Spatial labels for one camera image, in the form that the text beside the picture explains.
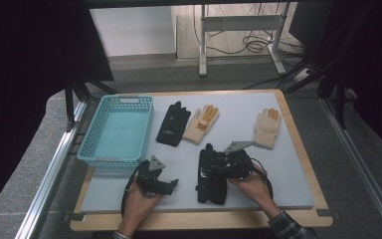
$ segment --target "metal rail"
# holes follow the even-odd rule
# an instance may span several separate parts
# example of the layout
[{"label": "metal rail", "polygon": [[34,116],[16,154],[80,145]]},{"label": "metal rail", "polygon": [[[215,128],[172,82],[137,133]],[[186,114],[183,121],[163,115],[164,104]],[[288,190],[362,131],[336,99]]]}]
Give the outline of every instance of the metal rail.
[{"label": "metal rail", "polygon": [[[82,118],[86,105],[86,103],[79,103],[77,105],[75,110],[76,121],[79,121]],[[40,184],[33,202],[15,236],[16,239],[30,238],[32,236],[78,128],[79,124],[76,123],[73,129],[63,134],[42,183]]]},{"label": "metal rail", "polygon": [[366,165],[364,159],[353,143],[350,135],[340,126],[339,122],[336,120],[334,108],[331,105],[330,100],[320,99],[320,103],[324,107],[331,124],[336,130],[339,139],[342,141],[343,146],[348,152],[349,157],[352,160],[356,171],[358,172],[359,177],[364,183],[364,186],[370,194],[371,199],[375,203],[379,213],[382,216],[382,190],[380,189],[380,186],[377,184],[376,180],[368,169],[368,166]]}]

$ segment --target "black cable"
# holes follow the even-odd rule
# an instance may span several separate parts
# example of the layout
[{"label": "black cable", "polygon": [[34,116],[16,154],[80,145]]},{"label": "black cable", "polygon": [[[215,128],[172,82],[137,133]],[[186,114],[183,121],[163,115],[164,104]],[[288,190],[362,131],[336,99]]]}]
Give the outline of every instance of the black cable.
[{"label": "black cable", "polygon": [[263,15],[263,13],[265,12],[265,8],[266,8],[266,5],[267,5],[267,3],[265,3],[265,6],[263,7],[263,9],[262,9],[262,15]]},{"label": "black cable", "polygon": [[342,25],[340,25],[339,29],[337,29],[336,32],[333,34],[332,38],[328,39],[326,42],[321,44],[321,46],[312,50],[311,52],[304,53],[303,59],[301,61],[299,61],[295,66],[293,66],[293,68],[290,69],[285,75],[277,77],[277,78],[273,78],[270,80],[261,81],[261,82],[256,83],[256,84],[252,84],[248,87],[245,87],[244,90],[249,89],[249,88],[254,87],[254,86],[257,86],[257,85],[261,85],[261,84],[268,83],[268,82],[271,82],[274,80],[278,80],[278,79],[282,79],[282,80],[278,83],[276,88],[282,90],[285,87],[286,83],[289,82],[290,79],[292,79],[292,78],[290,78],[290,79],[287,79],[287,78],[291,75],[294,75],[298,70],[300,70],[303,66],[305,66],[312,56],[315,56],[316,54],[321,52],[323,49],[329,49],[330,46],[333,46],[335,44],[335,42],[339,39],[340,35],[347,29],[350,22],[353,21],[353,19],[354,19],[353,15],[354,14],[350,14],[349,17],[347,17],[347,19],[344,21],[344,23]]},{"label": "black cable", "polygon": [[281,4],[280,2],[278,3],[278,6],[276,7],[276,12],[275,12],[275,15],[278,14],[278,10],[279,10],[279,4]]},{"label": "black cable", "polygon": [[[320,47],[314,49],[310,54],[311,55],[318,54],[323,49],[325,49],[325,50],[332,49],[332,47],[335,46],[336,41],[340,39],[340,35],[343,34],[348,29],[348,27],[350,27],[350,23],[351,22],[355,21],[355,19],[356,19],[355,17],[356,17],[356,14],[350,14],[349,17],[347,17],[345,19],[343,24],[341,24],[340,27],[335,31],[333,36],[330,39],[328,39],[328,41],[326,41],[325,43],[321,44]],[[326,74],[330,69],[332,69],[333,62],[334,62],[334,59],[330,60],[321,69],[318,69],[316,74],[310,76],[309,81],[311,82],[312,80],[315,80],[316,78]],[[299,83],[296,83],[295,85],[289,87],[288,89],[285,89],[285,84],[286,84],[286,81],[283,81],[282,82],[282,90],[283,90],[283,92],[293,92],[296,89],[298,89],[299,86],[302,86],[301,82],[299,82]]]},{"label": "black cable", "polygon": [[304,57],[304,56],[310,56],[311,55],[310,53],[306,53],[306,52],[303,52],[303,53],[288,52],[288,51],[285,51],[284,49],[282,49],[280,47],[278,47],[278,52],[280,52],[284,56]]},{"label": "black cable", "polygon": [[287,62],[287,58],[294,58],[294,57],[283,57],[282,61],[289,67],[296,67],[296,65],[291,65],[290,63]]},{"label": "black cable", "polygon": [[[200,39],[198,38],[198,35],[197,35],[197,28],[196,28],[196,23],[195,23],[195,5],[193,6],[193,21],[194,21],[194,34],[195,34],[195,37],[197,39],[197,42],[198,44],[201,46],[201,42],[200,42]],[[223,54],[228,54],[228,55],[235,55],[235,54],[238,54],[238,53],[241,53],[241,52],[244,52],[246,49],[247,49],[248,45],[244,46],[243,49],[237,51],[237,52],[225,52],[225,51],[222,51],[220,49],[217,49],[217,48],[213,48],[213,47],[206,47],[206,49],[211,49],[211,50],[214,50],[214,51],[218,51],[218,52],[221,52]]]},{"label": "black cable", "polygon": [[[206,14],[206,16],[209,16],[209,7],[210,7],[210,5],[207,5],[207,14]],[[223,13],[223,15],[225,16],[225,13],[222,11],[222,4],[220,4],[220,11]],[[220,31],[220,32],[217,32],[217,33],[215,33],[215,34],[210,34],[210,33],[207,33],[207,35],[209,35],[210,37],[214,37],[214,36],[216,36],[216,35],[219,35],[219,34],[221,34],[221,33],[223,33],[224,31]]]},{"label": "black cable", "polygon": [[259,166],[263,169],[263,170],[265,170],[265,168],[262,166],[262,164],[258,161],[258,160],[256,160],[255,158],[251,158],[251,160],[253,160],[253,161],[255,161],[256,163],[258,163],[259,164]]},{"label": "black cable", "polygon": [[265,39],[251,35],[244,37],[243,43],[246,44],[247,49],[252,53],[261,52],[269,44],[269,42],[267,42]]},{"label": "black cable", "polygon": [[299,45],[295,45],[295,44],[291,44],[291,43],[286,43],[286,42],[282,42],[282,41],[279,41],[279,42],[284,44],[284,45],[288,45],[288,46],[292,46],[292,47],[299,47],[299,48],[304,48],[305,49],[305,46],[299,46]]},{"label": "black cable", "polygon": [[128,191],[129,191],[129,188],[131,187],[131,184],[132,182],[134,182],[135,180],[135,174],[137,173],[137,171],[142,168],[142,167],[145,167],[146,164],[148,164],[148,160],[145,160],[145,161],[142,161],[136,168],[135,170],[133,171],[133,173],[131,174],[131,176],[129,177],[128,179],[128,182],[126,183],[125,185],[125,189],[123,189],[123,195],[122,195],[122,201],[120,202],[120,215],[123,217],[124,213],[125,213],[125,204],[126,204],[126,198],[128,196]]}]

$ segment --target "black curtain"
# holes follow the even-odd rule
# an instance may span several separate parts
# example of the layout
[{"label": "black curtain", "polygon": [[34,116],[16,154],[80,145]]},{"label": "black curtain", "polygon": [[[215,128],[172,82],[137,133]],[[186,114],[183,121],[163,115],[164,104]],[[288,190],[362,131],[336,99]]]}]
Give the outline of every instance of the black curtain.
[{"label": "black curtain", "polygon": [[345,66],[348,86],[358,96],[356,110],[382,137],[382,1],[357,35]]},{"label": "black curtain", "polygon": [[85,3],[0,0],[0,192],[49,97],[83,77],[113,81]]}]

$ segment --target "human hand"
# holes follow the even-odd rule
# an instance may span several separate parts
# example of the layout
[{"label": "human hand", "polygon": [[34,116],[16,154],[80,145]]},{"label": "human hand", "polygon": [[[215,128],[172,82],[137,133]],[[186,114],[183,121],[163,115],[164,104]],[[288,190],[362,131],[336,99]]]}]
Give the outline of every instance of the human hand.
[{"label": "human hand", "polygon": [[163,197],[161,194],[144,195],[138,184],[131,183],[126,197],[125,211],[118,232],[132,237],[135,229],[153,210],[157,202]]},{"label": "human hand", "polygon": [[[258,165],[254,164],[254,167],[261,173],[268,175],[268,173]],[[254,171],[244,179],[228,178],[228,180],[232,184],[237,185],[248,198],[256,202],[269,218],[275,218],[281,213],[281,210],[271,198],[268,186],[262,177]]]}]

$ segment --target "metal frame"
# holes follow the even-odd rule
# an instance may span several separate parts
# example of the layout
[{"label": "metal frame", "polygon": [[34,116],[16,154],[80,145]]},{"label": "metal frame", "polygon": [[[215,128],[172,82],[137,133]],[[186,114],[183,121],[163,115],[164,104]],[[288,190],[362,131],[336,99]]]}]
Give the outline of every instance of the metal frame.
[{"label": "metal frame", "polygon": [[334,117],[335,112],[333,106],[330,103],[330,100],[319,100],[321,105],[324,107],[324,110],[326,111],[327,116],[330,119],[330,122],[333,128],[335,129],[339,139],[341,140],[343,146],[349,154],[349,157],[352,160],[352,163],[356,171],[358,172],[359,177],[364,183],[365,188],[367,189],[368,193],[371,196],[371,199],[375,203],[379,213],[382,216],[382,190],[380,189],[380,186],[377,184],[376,180],[374,179],[373,175],[368,169],[368,166],[365,164],[364,159],[362,158],[361,154],[359,153],[358,149],[353,143],[350,135]]},{"label": "metal frame", "polygon": [[201,5],[200,77],[207,76],[206,32],[251,30],[276,30],[268,49],[279,75],[284,75],[286,70],[278,54],[278,43],[284,30],[289,4],[290,2],[286,2],[280,15],[226,17],[206,17],[206,7]]},{"label": "metal frame", "polygon": [[[87,104],[80,102],[75,110],[75,121],[79,121],[85,112]],[[76,123],[74,127],[63,134],[60,144],[52,158],[52,161],[46,171],[46,174],[39,186],[39,189],[24,217],[23,223],[18,230],[16,239],[30,238],[36,228],[39,218],[42,214],[43,208],[48,200],[48,196],[52,191],[55,181],[61,171],[64,160],[67,157],[70,146],[74,140],[79,124]]]}]

